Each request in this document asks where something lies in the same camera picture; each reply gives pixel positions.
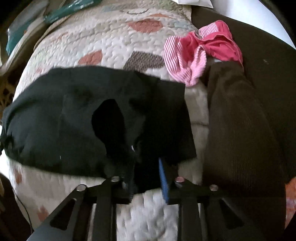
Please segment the black pants white lettering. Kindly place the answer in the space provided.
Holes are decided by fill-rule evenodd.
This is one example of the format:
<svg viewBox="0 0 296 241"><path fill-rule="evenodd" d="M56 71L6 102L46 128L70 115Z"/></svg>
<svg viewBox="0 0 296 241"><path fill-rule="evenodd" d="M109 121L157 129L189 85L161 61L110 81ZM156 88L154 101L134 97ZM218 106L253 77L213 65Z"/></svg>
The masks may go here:
<svg viewBox="0 0 296 241"><path fill-rule="evenodd" d="M55 68L3 114L1 149L41 170L158 188L197 156L182 83L99 66Z"/></svg>

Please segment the pink striped garment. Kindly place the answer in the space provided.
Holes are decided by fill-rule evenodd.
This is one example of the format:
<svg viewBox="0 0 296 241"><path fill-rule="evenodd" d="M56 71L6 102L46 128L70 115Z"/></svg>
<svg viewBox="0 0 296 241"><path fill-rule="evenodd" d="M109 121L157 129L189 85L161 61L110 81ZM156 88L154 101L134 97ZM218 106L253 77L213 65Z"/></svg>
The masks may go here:
<svg viewBox="0 0 296 241"><path fill-rule="evenodd" d="M171 36L164 44L163 59L169 75L187 87L197 84L206 69L208 56L243 65L242 52L222 20L201 27L198 32L189 32L185 37Z"/></svg>

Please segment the beige folded cushion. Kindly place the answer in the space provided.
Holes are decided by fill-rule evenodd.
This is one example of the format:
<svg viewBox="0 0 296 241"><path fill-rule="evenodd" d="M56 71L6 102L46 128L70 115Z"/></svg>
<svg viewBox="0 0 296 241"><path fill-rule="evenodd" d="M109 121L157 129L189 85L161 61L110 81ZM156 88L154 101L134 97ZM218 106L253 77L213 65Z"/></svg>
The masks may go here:
<svg viewBox="0 0 296 241"><path fill-rule="evenodd" d="M1 66L1 77L29 60L36 42L41 38L46 29L47 25L43 17L38 17L29 25L26 33L16 44L6 63Z"/></svg>

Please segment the quilted patterned bedspread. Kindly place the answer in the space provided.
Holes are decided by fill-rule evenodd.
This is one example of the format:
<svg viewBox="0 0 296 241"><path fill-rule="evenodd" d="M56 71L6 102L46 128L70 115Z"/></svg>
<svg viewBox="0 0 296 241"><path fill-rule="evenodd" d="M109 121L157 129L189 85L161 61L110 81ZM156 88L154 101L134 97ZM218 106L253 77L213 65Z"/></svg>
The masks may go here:
<svg viewBox="0 0 296 241"><path fill-rule="evenodd" d="M170 36L194 31L191 9L172 1L103 1L100 5L63 18L34 46L16 94L55 67L100 65L145 71L168 80L163 48ZM1 171L9 178L21 212L33 228L79 184L95 186L101 178L52 174L2 157ZM176 240L178 208L166 205L158 189L136 195L117 209L118 240Z"/></svg>

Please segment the teal cloth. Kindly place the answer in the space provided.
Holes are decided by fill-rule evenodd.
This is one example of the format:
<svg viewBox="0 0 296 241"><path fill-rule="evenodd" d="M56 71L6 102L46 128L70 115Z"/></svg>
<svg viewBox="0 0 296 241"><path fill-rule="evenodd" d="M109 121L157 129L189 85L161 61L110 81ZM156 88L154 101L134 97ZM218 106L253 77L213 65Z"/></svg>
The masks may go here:
<svg viewBox="0 0 296 241"><path fill-rule="evenodd" d="M11 55L12 51L22 39L23 35L27 32L27 28L33 22L33 20L20 23L18 25L11 25L7 30L8 42L6 44L6 53Z"/></svg>

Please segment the white pillow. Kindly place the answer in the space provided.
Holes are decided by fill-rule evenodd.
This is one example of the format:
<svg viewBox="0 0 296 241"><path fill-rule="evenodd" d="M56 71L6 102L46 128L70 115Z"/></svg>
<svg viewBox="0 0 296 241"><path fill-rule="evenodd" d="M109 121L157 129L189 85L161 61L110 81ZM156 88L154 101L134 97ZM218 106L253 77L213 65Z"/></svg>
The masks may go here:
<svg viewBox="0 0 296 241"><path fill-rule="evenodd" d="M201 6L205 8L213 8L210 0L172 0L173 2L181 5Z"/></svg>

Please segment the dark brown corduroy garment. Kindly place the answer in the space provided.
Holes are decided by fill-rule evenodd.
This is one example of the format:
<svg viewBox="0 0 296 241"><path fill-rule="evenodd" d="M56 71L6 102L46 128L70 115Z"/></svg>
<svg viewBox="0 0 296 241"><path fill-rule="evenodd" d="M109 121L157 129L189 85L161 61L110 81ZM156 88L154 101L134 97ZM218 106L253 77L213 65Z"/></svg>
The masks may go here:
<svg viewBox="0 0 296 241"><path fill-rule="evenodd" d="M282 240L285 184L255 89L234 62L208 72L209 133L202 183L222 198L204 206L208 240Z"/></svg>

